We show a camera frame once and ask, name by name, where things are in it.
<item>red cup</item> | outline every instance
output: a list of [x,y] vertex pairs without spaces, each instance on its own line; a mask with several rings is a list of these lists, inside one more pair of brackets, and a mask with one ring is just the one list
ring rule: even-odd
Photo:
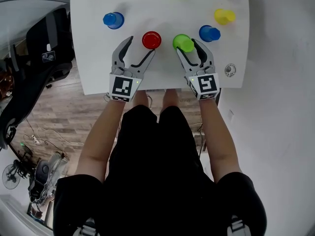
[[142,37],[142,44],[148,49],[156,49],[160,46],[161,42],[161,36],[155,31],[149,31]]

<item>white table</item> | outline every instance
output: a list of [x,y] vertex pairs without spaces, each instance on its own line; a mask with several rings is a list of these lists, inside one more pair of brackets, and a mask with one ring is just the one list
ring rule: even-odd
[[[172,46],[178,34],[201,40],[203,25],[221,31],[218,41],[205,43],[214,56],[220,87],[240,88],[246,68],[249,40],[248,0],[70,0],[74,50],[85,94],[109,90],[111,58],[115,48],[127,37],[134,40],[125,57],[126,67],[138,64],[149,51],[142,36],[151,30],[162,37],[162,44],[147,71],[140,89],[186,88],[185,71]],[[236,20],[226,26],[214,19],[216,9],[231,9]],[[121,12],[125,23],[120,29],[109,29],[103,17]],[[225,75],[225,67],[235,64],[236,74]]]

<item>fan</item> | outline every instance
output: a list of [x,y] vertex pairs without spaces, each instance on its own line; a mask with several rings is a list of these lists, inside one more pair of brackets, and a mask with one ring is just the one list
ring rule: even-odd
[[2,173],[2,182],[4,186],[9,190],[14,189],[16,186],[18,186],[20,182],[21,176],[18,174],[17,171],[17,167],[14,167],[13,164],[10,164],[5,167]]

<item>person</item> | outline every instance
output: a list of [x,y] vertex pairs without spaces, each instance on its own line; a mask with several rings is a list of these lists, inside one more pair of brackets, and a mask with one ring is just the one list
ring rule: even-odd
[[58,181],[54,234],[72,235],[93,218],[100,235],[218,236],[240,229],[264,235],[263,204],[240,169],[215,101],[199,101],[214,182],[203,172],[176,90],[166,90],[158,123],[148,103],[145,91],[135,94],[112,153],[125,102],[107,103],[86,139],[75,175]]

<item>blue cup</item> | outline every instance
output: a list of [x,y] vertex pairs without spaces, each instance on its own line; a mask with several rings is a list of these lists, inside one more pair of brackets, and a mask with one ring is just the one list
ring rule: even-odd
[[211,42],[218,40],[221,37],[221,33],[217,28],[206,25],[200,28],[199,36],[203,41]]
[[103,22],[107,25],[110,29],[116,30],[120,28],[124,22],[124,16],[119,12],[108,13],[104,16]]

